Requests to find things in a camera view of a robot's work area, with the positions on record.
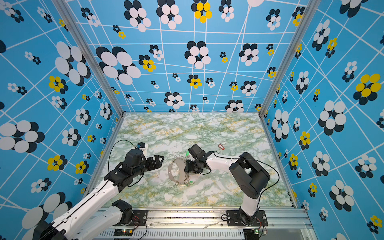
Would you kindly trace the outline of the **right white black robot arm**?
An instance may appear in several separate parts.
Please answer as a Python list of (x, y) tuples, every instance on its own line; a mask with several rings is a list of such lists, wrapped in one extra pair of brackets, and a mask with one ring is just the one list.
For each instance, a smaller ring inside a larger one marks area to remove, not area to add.
[(262, 193), (267, 189), (271, 176), (261, 164), (247, 152), (238, 157), (220, 155), (214, 151), (205, 152), (195, 144), (188, 149), (193, 158), (187, 160), (185, 172), (203, 174), (204, 170), (224, 171), (232, 174), (236, 183), (244, 193), (242, 205), (239, 208), (240, 219), (246, 226), (257, 220)]

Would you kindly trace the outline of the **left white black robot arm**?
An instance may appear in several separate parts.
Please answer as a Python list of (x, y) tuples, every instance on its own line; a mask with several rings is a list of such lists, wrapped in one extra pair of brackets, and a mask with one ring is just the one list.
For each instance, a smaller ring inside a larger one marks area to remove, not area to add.
[(34, 228), (33, 240), (92, 240), (114, 225), (140, 224), (133, 207), (123, 201), (114, 202), (98, 216), (94, 214), (125, 188), (133, 186), (137, 176), (162, 167), (163, 156), (146, 158), (141, 149), (131, 149), (123, 162), (112, 169), (103, 181), (78, 204), (55, 218), (43, 221)]

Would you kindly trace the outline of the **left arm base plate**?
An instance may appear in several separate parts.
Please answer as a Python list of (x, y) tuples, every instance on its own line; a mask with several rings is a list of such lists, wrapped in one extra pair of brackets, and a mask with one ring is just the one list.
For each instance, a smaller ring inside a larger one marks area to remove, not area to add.
[(117, 226), (144, 226), (147, 222), (148, 212), (148, 210), (125, 211)]

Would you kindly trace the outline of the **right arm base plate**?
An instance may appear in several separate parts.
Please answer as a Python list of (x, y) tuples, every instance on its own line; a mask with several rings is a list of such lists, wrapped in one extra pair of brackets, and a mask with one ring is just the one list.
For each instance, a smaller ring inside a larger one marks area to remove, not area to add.
[(240, 210), (227, 210), (225, 215), (229, 227), (267, 227), (269, 225), (263, 210), (256, 211), (252, 216)]

